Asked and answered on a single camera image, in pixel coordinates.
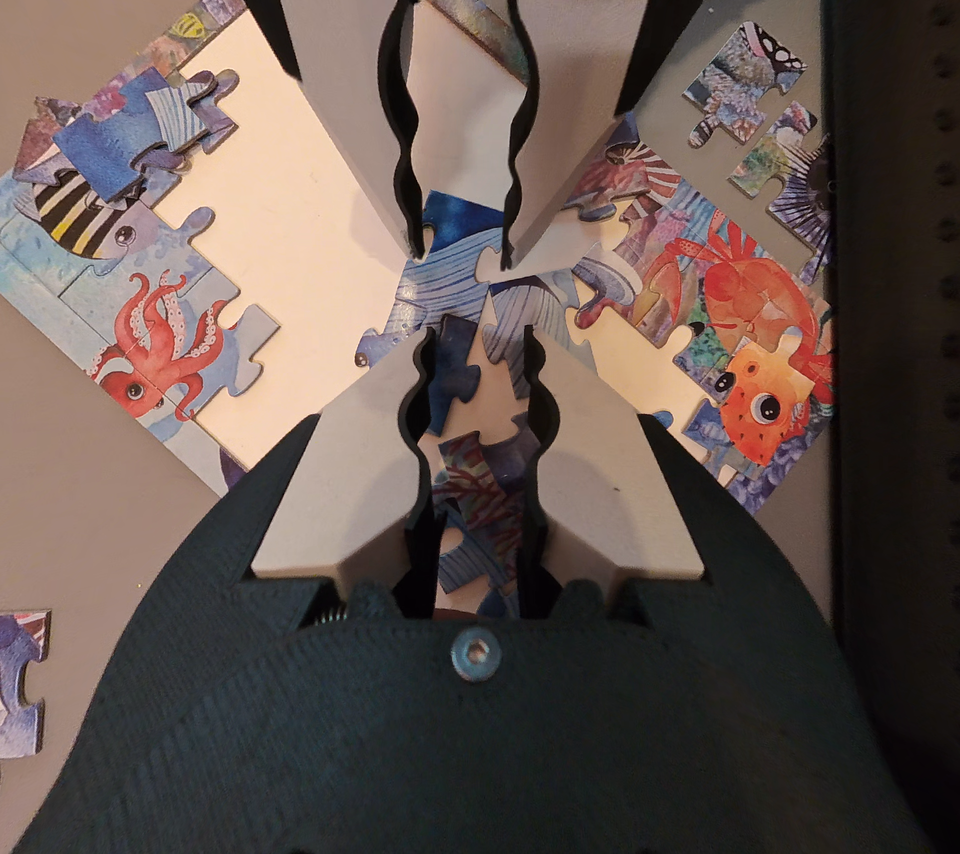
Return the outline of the dark blue puzzle piece with eye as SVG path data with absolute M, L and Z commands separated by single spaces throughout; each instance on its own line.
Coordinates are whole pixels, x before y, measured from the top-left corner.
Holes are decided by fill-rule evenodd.
M 481 380 L 480 367 L 467 360 L 488 287 L 477 282 L 473 273 L 430 268 L 425 263 L 410 265 L 400 278 L 383 331 L 368 329 L 358 343 L 355 365 L 369 368 L 422 327 L 437 331 L 428 427 L 437 437 L 446 426 L 453 399 L 472 400 Z

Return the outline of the whale eye puzzle piece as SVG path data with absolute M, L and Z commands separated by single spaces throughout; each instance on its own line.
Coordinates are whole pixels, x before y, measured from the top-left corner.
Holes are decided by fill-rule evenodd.
M 498 477 L 521 476 L 534 453 L 541 447 L 541 441 L 529 427 L 528 411 L 512 416 L 511 422 L 516 428 L 511 437 L 480 444 L 487 466 Z

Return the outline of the orange crab puzzle piece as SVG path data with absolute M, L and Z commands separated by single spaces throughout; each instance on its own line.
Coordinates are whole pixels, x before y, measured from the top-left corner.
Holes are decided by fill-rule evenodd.
M 782 334 L 798 328 L 800 344 L 791 364 L 800 369 L 815 356 L 820 322 L 794 277 L 778 262 L 756 257 L 756 248 L 737 224 L 714 212 L 700 252 L 712 263 L 702 277 L 710 326 L 729 354 L 744 339 L 773 353 Z

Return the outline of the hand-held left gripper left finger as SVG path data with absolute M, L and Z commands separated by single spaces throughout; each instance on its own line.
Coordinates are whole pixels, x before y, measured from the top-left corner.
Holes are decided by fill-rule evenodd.
M 330 578 L 395 588 L 412 568 L 406 529 L 427 504 L 423 429 L 407 416 L 428 375 L 421 328 L 330 401 L 251 564 L 259 577 Z

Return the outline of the wide blue striped puzzle piece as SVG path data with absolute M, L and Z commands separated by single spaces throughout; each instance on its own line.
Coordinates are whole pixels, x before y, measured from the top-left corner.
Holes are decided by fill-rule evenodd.
M 518 525 L 487 524 L 467 531 L 461 543 L 440 556 L 438 583 L 446 594 L 482 576 L 505 596 L 517 590 Z

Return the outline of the pale striped puzzle piece with fin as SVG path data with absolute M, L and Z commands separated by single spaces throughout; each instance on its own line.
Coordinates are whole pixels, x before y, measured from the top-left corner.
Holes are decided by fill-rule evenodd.
M 484 328 L 486 356 L 492 364 L 507 362 L 517 400 L 530 395 L 524 375 L 523 336 L 528 325 L 554 339 L 588 368 L 595 368 L 591 345 L 575 343 L 570 336 L 567 310 L 580 304 L 570 268 L 490 284 L 488 292 L 497 320 Z

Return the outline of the striped purple puzzle piece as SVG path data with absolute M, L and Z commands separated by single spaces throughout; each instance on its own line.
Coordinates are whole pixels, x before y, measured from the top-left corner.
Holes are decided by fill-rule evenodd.
M 239 74 L 224 69 L 214 74 L 202 70 L 178 84 L 146 92 L 146 99 L 159 126 L 161 140 L 170 152 L 183 152 L 199 144 L 210 154 L 227 140 L 238 124 L 219 101 L 234 92 Z

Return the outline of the blue watercolour puzzle piece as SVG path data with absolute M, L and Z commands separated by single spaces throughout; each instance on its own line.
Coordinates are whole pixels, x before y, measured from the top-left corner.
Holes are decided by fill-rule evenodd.
M 121 88 L 126 102 L 118 113 L 103 121 L 80 115 L 54 134 L 58 149 L 103 201 L 114 201 L 138 181 L 140 175 L 131 166 L 138 156 L 161 145 L 171 150 L 181 146 L 162 134 L 146 96 L 170 90 L 156 68 L 147 68 Z

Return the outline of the puzzle piece with white patch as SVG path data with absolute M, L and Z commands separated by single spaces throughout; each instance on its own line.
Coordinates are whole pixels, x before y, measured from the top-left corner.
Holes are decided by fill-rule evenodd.
M 44 702 L 24 693 L 28 663 L 42 662 L 49 640 L 49 609 L 1 614 L 1 758 L 36 755 L 42 748 Z

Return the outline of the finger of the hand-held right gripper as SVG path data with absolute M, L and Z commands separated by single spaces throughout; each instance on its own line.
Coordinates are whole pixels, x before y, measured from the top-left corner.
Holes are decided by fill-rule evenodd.
M 543 235 L 622 113 L 648 0 L 508 0 L 529 83 L 510 127 L 501 264 Z
M 309 104 L 391 236 L 423 257 L 419 117 L 403 68 L 418 0 L 280 1 Z

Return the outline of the grey brown triangle puzzle piece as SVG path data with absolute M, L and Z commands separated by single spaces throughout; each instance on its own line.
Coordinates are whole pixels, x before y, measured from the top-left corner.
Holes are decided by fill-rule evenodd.
M 13 167 L 15 181 L 36 185 L 56 185 L 63 172 L 76 173 L 53 136 L 76 118 L 81 105 L 55 97 L 37 96 L 34 117 L 26 125 Z

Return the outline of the red striped shell puzzle piece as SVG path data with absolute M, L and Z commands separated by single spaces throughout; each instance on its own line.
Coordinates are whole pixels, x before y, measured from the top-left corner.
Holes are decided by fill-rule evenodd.
M 682 176 L 641 140 L 630 111 L 584 169 L 562 208 L 577 209 L 582 222 L 603 222 L 622 200 L 646 197 L 658 209 L 674 197 L 681 182 Z

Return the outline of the orange puffer fish puzzle piece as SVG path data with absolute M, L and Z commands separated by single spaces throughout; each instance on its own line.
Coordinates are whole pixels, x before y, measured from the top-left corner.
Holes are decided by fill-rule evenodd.
M 790 362 L 801 342 L 796 327 L 782 333 L 774 352 L 743 338 L 721 376 L 728 388 L 719 409 L 726 434 L 741 455 L 761 467 L 809 422 L 814 381 Z

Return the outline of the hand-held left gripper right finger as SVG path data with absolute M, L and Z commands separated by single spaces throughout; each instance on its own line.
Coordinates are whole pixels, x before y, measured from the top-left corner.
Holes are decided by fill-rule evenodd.
M 521 598 L 556 598 L 588 580 L 604 598 L 631 578 L 696 581 L 704 564 L 642 417 L 548 334 L 523 339 L 529 427 Z

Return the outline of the striped fish puzzle piece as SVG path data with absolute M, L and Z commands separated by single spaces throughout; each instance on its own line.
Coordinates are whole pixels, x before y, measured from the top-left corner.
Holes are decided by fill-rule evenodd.
M 60 174 L 53 185 L 2 177 L 2 247 L 34 271 L 86 263 L 141 267 L 191 256 L 191 239 L 213 218 L 201 207 L 174 229 L 140 200 L 107 205 L 77 171 Z

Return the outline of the purple urchin puzzle piece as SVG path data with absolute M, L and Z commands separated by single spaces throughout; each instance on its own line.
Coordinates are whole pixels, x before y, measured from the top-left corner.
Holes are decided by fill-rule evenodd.
M 798 277 L 812 285 L 834 250 L 835 181 L 832 143 L 826 135 L 809 149 L 803 140 L 817 117 L 793 100 L 738 164 L 728 180 L 753 199 L 773 179 L 781 190 L 768 214 L 809 250 Z

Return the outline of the sea print puzzle tray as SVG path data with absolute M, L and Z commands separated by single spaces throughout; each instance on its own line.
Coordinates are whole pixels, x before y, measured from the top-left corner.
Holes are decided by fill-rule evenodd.
M 799 270 L 807 259 L 803 245 L 766 212 L 776 185 L 748 199 L 727 179 L 748 148 L 720 131 L 702 149 L 688 145 L 699 112 L 682 98 L 682 89 L 736 26 L 719 17 L 730 11 L 713 6 L 714 13 L 698 11 L 638 104 L 639 133 L 760 246 L 772 248 L 767 253 Z M 522 101 L 522 86 L 433 8 L 420 8 L 414 21 L 411 86 L 439 98 L 438 119 L 424 109 L 415 145 L 425 190 L 494 206 L 503 200 L 501 182 L 509 180 L 501 138 Z M 159 410 L 139 422 L 212 490 L 224 493 L 225 482 L 214 477 L 215 447 L 252 467 L 297 421 L 362 375 L 355 348 L 367 329 L 379 331 L 387 320 L 408 255 L 381 224 L 297 84 L 274 63 L 252 15 L 234 20 L 188 67 L 194 73 L 238 71 L 226 112 L 239 129 L 211 155 L 195 155 L 182 185 L 158 202 L 158 216 L 177 229 L 195 210 L 210 208 L 212 221 L 190 245 L 239 288 L 222 309 L 222 327 L 232 327 L 255 304 L 279 328 L 253 354 L 262 371 L 245 392 L 232 396 L 222 388 L 192 424 Z M 617 202 L 614 216 L 601 223 L 580 221 L 575 209 L 561 211 L 510 276 L 572 268 L 595 244 L 613 249 L 627 232 L 615 216 L 628 206 Z M 87 371 L 108 343 L 61 294 L 87 269 L 103 276 L 118 263 L 33 270 L 2 246 L 2 296 Z M 427 454 L 436 469 L 442 462 L 435 449 L 442 441 L 473 430 L 484 443 L 508 439 L 517 430 L 512 417 L 526 410 L 528 400 L 516 399 L 510 388 L 506 361 L 491 365 L 484 350 L 484 328 L 496 320 L 487 298 L 469 353 L 469 362 L 482 369 L 476 394 L 466 403 L 454 401 L 439 439 L 423 441 L 426 448 L 433 445 Z M 674 363 L 690 332 L 686 339 L 670 333 L 666 346 L 653 346 L 639 332 L 628 332 L 626 323 L 605 308 L 593 328 L 581 331 L 572 308 L 567 313 L 573 342 L 590 345 L 600 376 L 642 413 L 669 413 L 670 433 L 703 463 L 708 449 L 683 437 L 682 429 L 707 393 Z

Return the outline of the striped dark blue puzzle piece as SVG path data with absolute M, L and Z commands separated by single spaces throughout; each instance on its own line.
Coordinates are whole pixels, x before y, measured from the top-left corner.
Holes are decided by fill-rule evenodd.
M 432 190 L 423 223 L 434 236 L 426 258 L 410 266 L 411 283 L 419 290 L 485 286 L 476 279 L 476 265 L 486 248 L 500 251 L 503 212 Z

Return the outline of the red coral puzzle piece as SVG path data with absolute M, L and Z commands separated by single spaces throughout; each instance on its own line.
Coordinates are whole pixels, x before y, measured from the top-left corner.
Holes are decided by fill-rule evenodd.
M 486 462 L 477 431 L 442 442 L 443 469 L 434 480 L 434 506 L 450 508 L 455 524 L 468 534 L 519 531 L 522 495 L 507 493 Z

